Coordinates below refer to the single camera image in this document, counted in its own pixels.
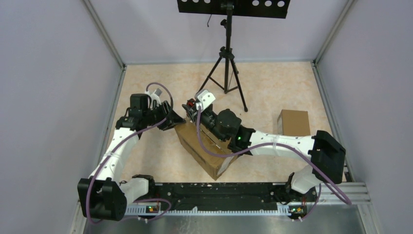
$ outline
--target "white wall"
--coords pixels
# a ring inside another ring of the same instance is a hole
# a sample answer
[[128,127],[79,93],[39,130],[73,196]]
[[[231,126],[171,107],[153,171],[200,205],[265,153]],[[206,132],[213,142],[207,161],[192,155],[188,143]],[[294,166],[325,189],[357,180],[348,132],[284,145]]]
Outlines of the white wall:
[[384,233],[411,233],[413,1],[358,1],[320,65]]
[[80,0],[0,2],[0,233],[69,231],[119,77]]
[[[216,61],[225,45],[225,16],[212,16],[207,28],[209,15],[179,13],[176,0],[92,3],[126,63]],[[234,17],[236,61],[314,59],[345,4],[291,0],[287,19]]]

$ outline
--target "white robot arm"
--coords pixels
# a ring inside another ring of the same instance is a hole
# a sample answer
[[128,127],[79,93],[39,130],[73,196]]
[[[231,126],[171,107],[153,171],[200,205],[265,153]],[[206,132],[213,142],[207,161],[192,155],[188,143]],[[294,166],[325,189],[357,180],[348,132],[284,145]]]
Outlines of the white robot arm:
[[[315,136],[283,136],[263,133],[242,126],[241,119],[229,109],[215,114],[212,110],[215,96],[208,90],[201,90],[195,98],[183,105],[187,115],[195,122],[199,110],[202,110],[201,123],[221,141],[228,140],[228,148],[234,153],[244,152],[253,156],[274,155],[303,160],[296,152],[281,146],[286,145],[301,153],[335,184],[342,182],[345,149],[329,133],[317,131]],[[266,145],[254,148],[263,143]],[[307,165],[293,173],[287,184],[294,191],[305,194],[322,182],[326,182],[325,178],[312,166]]]
[[[151,176],[134,176],[126,184],[120,182],[120,177],[132,148],[141,137],[137,131],[155,125],[164,118],[167,121],[157,126],[161,130],[167,130],[185,122],[170,108],[168,102],[160,102],[159,95],[160,91],[157,90],[151,94],[131,96],[131,107],[127,111],[128,116],[125,115],[116,122],[113,139],[98,166],[98,168],[102,166],[101,170],[97,173],[97,168],[89,178],[83,178],[79,181],[77,190],[85,217],[87,216],[86,207],[89,204],[89,217],[121,220],[125,214],[126,206],[148,193],[152,186],[151,183],[154,183]],[[244,154],[253,156],[276,155],[302,160],[296,152],[277,145],[283,144],[302,153],[334,183],[341,183],[345,150],[328,133],[318,131],[316,136],[266,134],[242,126],[241,119],[237,118],[229,109],[221,111],[218,115],[215,114],[212,111],[215,97],[208,90],[201,91],[196,98],[197,100],[191,99],[186,105],[183,105],[187,115],[195,120],[195,117],[200,114],[201,123],[218,139],[229,140],[228,148],[233,152],[244,151]],[[156,105],[152,109],[148,99],[156,100]],[[249,150],[249,148],[263,143],[266,145]],[[295,191],[294,193],[305,194],[321,182],[325,182],[323,177],[310,166],[306,166],[290,176],[285,185],[285,191],[289,193],[292,189]]]
[[120,183],[120,177],[132,148],[141,137],[141,134],[137,134],[138,131],[154,125],[165,131],[177,124],[185,123],[167,101],[160,101],[160,94],[161,91],[157,89],[153,93],[131,95],[128,116],[122,116],[116,122],[113,139],[100,164],[89,178],[82,178],[77,184],[85,217],[89,204],[90,217],[121,220],[126,206],[148,193],[149,181],[146,178],[134,177],[128,183]]

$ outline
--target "black joint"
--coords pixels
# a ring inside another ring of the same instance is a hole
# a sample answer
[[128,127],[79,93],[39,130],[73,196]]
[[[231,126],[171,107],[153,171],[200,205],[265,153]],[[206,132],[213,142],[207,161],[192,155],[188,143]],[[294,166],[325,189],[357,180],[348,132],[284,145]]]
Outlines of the black joint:
[[[311,162],[335,184],[340,184],[344,171],[345,148],[326,131],[318,130],[312,138],[314,139],[313,149],[308,151],[311,155]],[[326,182],[326,179],[314,169],[313,174],[317,179]]]
[[[91,182],[89,179],[80,179],[77,184],[80,205],[83,216],[86,217],[86,195]],[[92,218],[119,221],[123,218],[126,211],[126,197],[120,190],[116,182],[110,178],[106,180],[95,180],[89,205]]]

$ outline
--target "white label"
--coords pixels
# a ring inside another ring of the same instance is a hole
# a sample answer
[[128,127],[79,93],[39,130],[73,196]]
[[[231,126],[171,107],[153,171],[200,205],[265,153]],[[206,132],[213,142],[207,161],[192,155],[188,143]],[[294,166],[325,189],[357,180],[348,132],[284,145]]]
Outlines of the white label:
[[231,160],[232,160],[233,157],[234,157],[234,156],[232,156],[232,157],[227,157],[227,158],[224,160],[224,162],[223,162],[222,165],[221,165],[221,168],[220,168],[219,171],[218,171],[218,176],[227,169],[227,167],[228,167],[228,165],[229,165],[229,163],[231,162]]

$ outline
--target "enclosure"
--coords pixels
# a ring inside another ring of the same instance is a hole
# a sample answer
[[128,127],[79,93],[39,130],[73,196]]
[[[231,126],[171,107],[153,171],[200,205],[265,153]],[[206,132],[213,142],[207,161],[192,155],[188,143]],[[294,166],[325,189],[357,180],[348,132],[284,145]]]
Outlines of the enclosure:
[[[224,16],[212,15],[207,26],[209,15],[179,13],[175,0],[3,1],[1,233],[409,233],[412,206],[394,201],[412,192],[412,10],[408,0],[291,0],[286,19],[234,16],[231,47],[249,112],[238,91],[206,86],[216,108],[231,108],[267,132],[281,109],[308,110],[312,134],[329,131],[347,150],[343,188],[366,188],[354,205],[326,198],[302,223],[165,216],[90,227],[76,185],[106,151],[129,96],[164,83],[183,116],[180,104],[225,45]],[[220,64],[220,81],[223,72]],[[143,136],[124,179],[151,173],[158,182],[213,182],[185,159],[174,131]],[[282,182],[305,165],[248,157],[236,163],[218,182]]]

